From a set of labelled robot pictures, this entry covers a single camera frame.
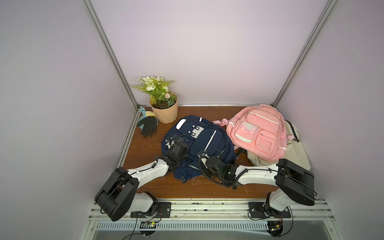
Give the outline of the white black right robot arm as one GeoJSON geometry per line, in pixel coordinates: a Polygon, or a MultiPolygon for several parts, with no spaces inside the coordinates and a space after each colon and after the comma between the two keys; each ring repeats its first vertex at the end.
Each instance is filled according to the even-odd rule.
{"type": "Polygon", "coordinates": [[[287,160],[263,167],[224,164],[216,156],[201,151],[198,165],[202,174],[211,182],[226,188],[249,184],[276,186],[276,191],[267,194],[266,202],[250,209],[258,212],[261,219],[279,218],[293,204],[314,206],[316,196],[315,177],[310,171],[287,160]]]}

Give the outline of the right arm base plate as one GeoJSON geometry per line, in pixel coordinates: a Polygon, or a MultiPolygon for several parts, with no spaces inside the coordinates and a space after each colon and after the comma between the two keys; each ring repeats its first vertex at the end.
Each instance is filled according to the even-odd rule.
{"type": "Polygon", "coordinates": [[[262,218],[280,218],[289,219],[292,215],[288,208],[282,212],[273,209],[267,203],[263,202],[249,202],[249,213],[252,219],[262,218]]]}

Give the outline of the navy blue backpack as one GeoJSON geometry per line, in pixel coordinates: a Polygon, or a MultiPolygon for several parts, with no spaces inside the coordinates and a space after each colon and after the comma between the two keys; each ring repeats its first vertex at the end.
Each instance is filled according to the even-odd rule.
{"type": "Polygon", "coordinates": [[[182,183],[202,175],[198,164],[201,151],[209,157],[218,157],[226,165],[234,164],[237,158],[235,146],[227,132],[202,117],[187,116],[172,126],[161,141],[162,154],[165,155],[175,142],[187,145],[186,156],[174,171],[174,177],[182,183]]]}

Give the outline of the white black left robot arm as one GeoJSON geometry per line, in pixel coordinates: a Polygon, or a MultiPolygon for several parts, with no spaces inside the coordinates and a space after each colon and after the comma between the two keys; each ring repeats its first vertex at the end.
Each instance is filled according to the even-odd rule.
{"type": "Polygon", "coordinates": [[[120,220],[127,212],[138,218],[153,218],[159,214],[158,199],[148,192],[137,193],[145,184],[173,173],[187,156],[188,145],[182,141],[171,142],[170,149],[163,156],[139,168],[115,169],[95,196],[95,203],[113,222],[120,220]]]}

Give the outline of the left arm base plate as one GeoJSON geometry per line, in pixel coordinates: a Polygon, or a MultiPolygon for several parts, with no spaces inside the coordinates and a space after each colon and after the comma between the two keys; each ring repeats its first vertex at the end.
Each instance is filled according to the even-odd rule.
{"type": "Polygon", "coordinates": [[[146,212],[131,212],[131,218],[139,218],[139,219],[152,219],[152,218],[170,218],[171,215],[171,202],[157,202],[153,203],[149,210],[146,212]]]}

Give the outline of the cream canvas backpack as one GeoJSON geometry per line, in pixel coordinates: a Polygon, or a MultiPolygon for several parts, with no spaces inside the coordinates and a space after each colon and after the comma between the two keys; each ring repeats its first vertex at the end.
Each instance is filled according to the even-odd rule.
{"type": "MultiPolygon", "coordinates": [[[[293,134],[295,132],[294,129],[291,128],[291,125],[285,121],[286,127],[291,130],[291,133],[293,134]]],[[[293,135],[287,135],[290,137],[290,139],[287,141],[287,150],[283,156],[282,159],[287,159],[294,164],[309,170],[311,168],[310,162],[307,156],[307,153],[303,147],[303,144],[300,141],[295,141],[293,135]]],[[[275,185],[275,179],[273,177],[269,176],[268,167],[276,167],[276,164],[278,161],[265,161],[262,158],[254,155],[253,153],[246,151],[246,155],[248,156],[248,159],[251,161],[251,163],[256,166],[260,167],[261,171],[255,171],[255,172],[247,172],[245,173],[240,179],[239,183],[241,185],[246,184],[264,184],[264,185],[275,185]]]]}

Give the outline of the pink backpack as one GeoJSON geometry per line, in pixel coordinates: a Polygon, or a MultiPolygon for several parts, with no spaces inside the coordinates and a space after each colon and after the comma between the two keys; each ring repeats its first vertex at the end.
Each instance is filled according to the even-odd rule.
{"type": "Polygon", "coordinates": [[[285,120],[274,107],[246,107],[229,120],[222,119],[213,123],[226,127],[235,146],[265,161],[278,161],[287,150],[290,137],[287,136],[285,120]]]}

